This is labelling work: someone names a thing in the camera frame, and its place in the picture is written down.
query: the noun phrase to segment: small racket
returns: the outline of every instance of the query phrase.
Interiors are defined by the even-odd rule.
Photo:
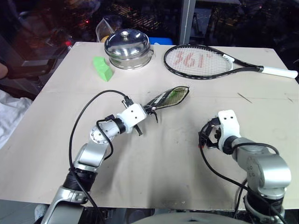
[[[234,63],[243,67],[234,69]],[[202,45],[178,45],[164,55],[164,65],[176,75],[192,79],[213,79],[240,71],[256,71],[295,78],[297,71],[276,69],[240,61],[232,56]]]

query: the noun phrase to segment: metal pole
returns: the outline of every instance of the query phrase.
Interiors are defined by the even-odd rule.
[[[189,43],[196,0],[183,0],[179,44]]]

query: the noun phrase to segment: white cloth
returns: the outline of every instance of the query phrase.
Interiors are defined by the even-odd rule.
[[[13,98],[0,90],[0,149],[7,142],[31,104],[32,100],[28,98]]]

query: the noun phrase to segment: racket handle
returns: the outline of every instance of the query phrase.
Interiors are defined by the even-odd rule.
[[[296,78],[298,75],[297,71],[287,70],[287,69],[277,69],[272,67],[263,67],[262,73],[271,74],[275,76],[283,76],[288,78]]]

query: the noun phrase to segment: green sponge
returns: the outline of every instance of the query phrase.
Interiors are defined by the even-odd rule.
[[[94,57],[93,65],[102,79],[104,79],[106,82],[111,79],[113,72],[111,68],[106,64],[103,57]]]

